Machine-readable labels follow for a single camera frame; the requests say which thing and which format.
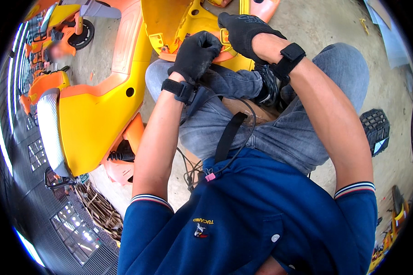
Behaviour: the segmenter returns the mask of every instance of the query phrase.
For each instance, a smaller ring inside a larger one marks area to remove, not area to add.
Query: concrete floor
[[[370,35],[363,30],[359,18],[366,18]],[[74,58],[63,63],[70,65],[68,74],[71,84],[96,85],[110,74],[113,47],[119,20],[89,18],[95,26],[94,40]],[[357,0],[282,0],[270,25],[280,30],[290,41],[298,43],[313,58],[325,46],[344,42],[356,47],[364,56],[370,70],[370,84],[361,113],[372,108],[382,108],[390,123],[390,145],[373,158],[374,183],[379,217],[383,221],[376,230],[376,240],[382,240],[382,231],[390,222],[388,209],[392,208],[391,187],[398,185],[409,199],[413,191],[413,164],[410,142],[412,103],[405,85],[402,69],[390,69],[385,48],[378,28],[372,24],[369,14]],[[141,114],[148,121],[154,102],[145,93]],[[169,182],[169,202],[175,210],[189,198],[182,179],[182,157],[176,153]],[[105,195],[124,216],[131,198],[131,186],[118,186],[110,182],[104,168],[91,173],[100,192]],[[329,160],[312,172],[311,179],[328,193],[335,193],[335,169]]]

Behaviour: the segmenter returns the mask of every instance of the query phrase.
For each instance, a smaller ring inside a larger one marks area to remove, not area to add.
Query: black shoe
[[[277,107],[280,103],[280,90],[277,86],[277,78],[269,69],[269,65],[255,63],[254,71],[259,72],[263,81],[263,87],[260,94],[254,98],[255,103],[263,104],[267,107]]]

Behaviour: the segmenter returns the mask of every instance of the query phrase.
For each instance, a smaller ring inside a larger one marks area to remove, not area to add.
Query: black spring
[[[132,153],[120,153],[117,151],[111,151],[109,153],[109,156],[107,157],[107,160],[120,160],[120,161],[132,161],[135,159],[135,154]]]

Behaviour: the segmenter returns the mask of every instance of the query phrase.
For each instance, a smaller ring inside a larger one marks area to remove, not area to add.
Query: hand
[[[185,38],[177,52],[174,65],[167,73],[177,72],[194,85],[206,72],[213,59],[219,56],[222,44],[207,31],[201,31]]]
[[[260,58],[252,48],[252,39],[259,33],[270,33],[286,39],[278,30],[273,30],[257,16],[241,14],[229,15],[226,12],[219,14],[219,28],[226,28],[229,32],[229,41],[234,50],[256,63],[266,65],[268,62]]]

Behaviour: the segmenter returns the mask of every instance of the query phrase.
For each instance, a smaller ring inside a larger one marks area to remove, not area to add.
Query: person
[[[64,55],[65,55],[65,52],[63,51],[61,47],[61,40],[52,41],[44,49],[44,58],[46,62],[48,63],[57,62],[58,60],[63,58]]]
[[[218,23],[233,48],[258,68],[269,63],[275,69],[288,58],[284,50],[291,42],[257,17],[222,13]],[[135,159],[118,274],[365,274],[377,206],[371,153],[357,114],[369,83],[361,53],[336,43],[312,61],[301,54],[290,66],[289,84],[278,91],[268,85],[271,70],[211,65],[220,48],[217,38],[199,32],[183,41],[174,63],[158,60],[147,70],[156,106]],[[161,91],[167,78],[200,83],[213,96],[180,127],[184,103],[169,86]],[[252,133],[251,125],[241,125],[226,159],[215,163],[233,115],[214,94],[256,102],[279,95],[288,106]],[[200,180],[174,213],[167,183],[178,135],[203,160],[209,180]],[[306,176],[329,157],[336,170],[334,198]]]

